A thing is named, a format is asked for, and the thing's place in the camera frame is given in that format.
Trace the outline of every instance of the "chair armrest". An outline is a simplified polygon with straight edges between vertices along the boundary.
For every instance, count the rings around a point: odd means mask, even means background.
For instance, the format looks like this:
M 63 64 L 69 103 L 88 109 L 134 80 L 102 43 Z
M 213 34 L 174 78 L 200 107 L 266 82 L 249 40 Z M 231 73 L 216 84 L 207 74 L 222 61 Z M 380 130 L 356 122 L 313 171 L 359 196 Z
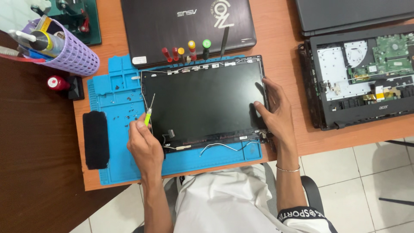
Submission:
M 322 199 L 320 197 L 319 189 L 309 176 L 301 176 L 302 186 L 306 191 L 308 203 L 310 207 L 317 209 L 321 214 L 325 215 L 323 211 Z

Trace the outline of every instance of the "man's right hand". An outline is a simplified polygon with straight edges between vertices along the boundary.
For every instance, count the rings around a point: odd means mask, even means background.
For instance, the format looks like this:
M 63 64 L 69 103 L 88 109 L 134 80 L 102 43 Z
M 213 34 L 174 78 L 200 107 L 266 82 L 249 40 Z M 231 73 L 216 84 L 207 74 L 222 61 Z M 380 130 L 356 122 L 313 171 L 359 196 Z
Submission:
M 280 141 L 289 144 L 295 140 L 292 120 L 292 107 L 283 88 L 268 78 L 263 78 L 269 93 L 270 111 L 260 103 L 254 102 L 256 110 L 263 117 L 266 126 Z

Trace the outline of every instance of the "green screwdriver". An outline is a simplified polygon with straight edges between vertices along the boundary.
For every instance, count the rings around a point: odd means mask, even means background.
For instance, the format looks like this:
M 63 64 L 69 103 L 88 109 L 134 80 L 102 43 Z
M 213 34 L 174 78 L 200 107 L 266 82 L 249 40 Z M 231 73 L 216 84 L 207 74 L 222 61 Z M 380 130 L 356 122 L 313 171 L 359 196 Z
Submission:
M 211 46 L 211 41 L 210 40 L 204 40 L 203 41 L 203 59 L 204 60 L 207 60 L 208 59 L 208 57 L 209 57 L 209 55 L 210 55 L 210 51 L 209 51 L 209 49 L 210 49 L 210 46 Z

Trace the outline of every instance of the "brown table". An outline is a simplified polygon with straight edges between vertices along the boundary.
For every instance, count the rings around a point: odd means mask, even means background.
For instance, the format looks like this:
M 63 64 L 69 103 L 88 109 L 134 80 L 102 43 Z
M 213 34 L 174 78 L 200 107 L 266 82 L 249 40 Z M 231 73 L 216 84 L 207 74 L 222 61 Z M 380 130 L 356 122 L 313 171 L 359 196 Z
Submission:
M 128 54 L 128 44 L 120 1 L 97 0 L 97 6 L 102 44 L 93 46 L 92 50 L 101 60 L 101 66 L 95 75 L 104 75 L 108 74 L 108 58 Z M 266 76 L 284 88 L 292 104 L 295 135 L 300 156 L 403 138 L 414 134 L 414 114 L 346 127 L 341 130 L 321 131 L 313 128 L 308 112 L 299 57 L 296 52 L 297 45 L 303 41 L 303 38 L 300 37 L 301 27 L 294 1 L 250 0 L 250 7 L 258 42 L 250 50 L 228 53 L 228 55 L 263 56 Z M 405 24 L 407 23 L 414 23 L 414 20 L 405 22 Z M 86 81 L 90 78 L 92 76 L 83 79 L 85 87 L 87 86 Z M 88 170 L 85 163 L 82 115 L 90 112 L 87 89 L 85 89 L 85 100 L 75 101 L 74 107 L 85 190 L 139 182 L 100 184 L 98 170 Z M 276 155 L 267 146 L 262 144 L 262 150 L 263 159 L 261 160 L 168 175 L 164 178 L 276 160 Z

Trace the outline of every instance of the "gray chair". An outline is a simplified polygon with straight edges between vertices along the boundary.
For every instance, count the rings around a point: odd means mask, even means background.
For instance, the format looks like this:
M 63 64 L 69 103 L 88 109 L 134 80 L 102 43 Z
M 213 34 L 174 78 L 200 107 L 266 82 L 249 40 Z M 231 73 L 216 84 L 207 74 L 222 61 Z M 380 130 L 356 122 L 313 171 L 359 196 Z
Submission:
M 267 206 L 269 207 L 270 213 L 277 218 L 277 196 L 276 196 L 276 179 L 273 175 L 273 171 L 269 164 L 263 163 L 265 167 L 265 175 L 266 175 L 266 183 L 272 194 L 272 198 L 267 201 Z M 316 208 L 321 214 L 325 215 L 323 211 L 322 199 L 320 198 L 319 189 L 316 186 L 316 183 L 308 176 L 301 176 L 302 186 L 306 191 L 306 196 L 308 198 L 308 203 L 310 207 Z M 167 196 L 168 206 L 171 212 L 171 219 L 173 224 L 175 224 L 177 219 L 177 214 L 175 211 L 176 201 L 178 198 L 178 190 L 177 190 L 177 177 L 172 178 L 169 180 L 165 186 L 165 194 Z M 143 233 L 144 226 L 140 226 L 133 233 Z

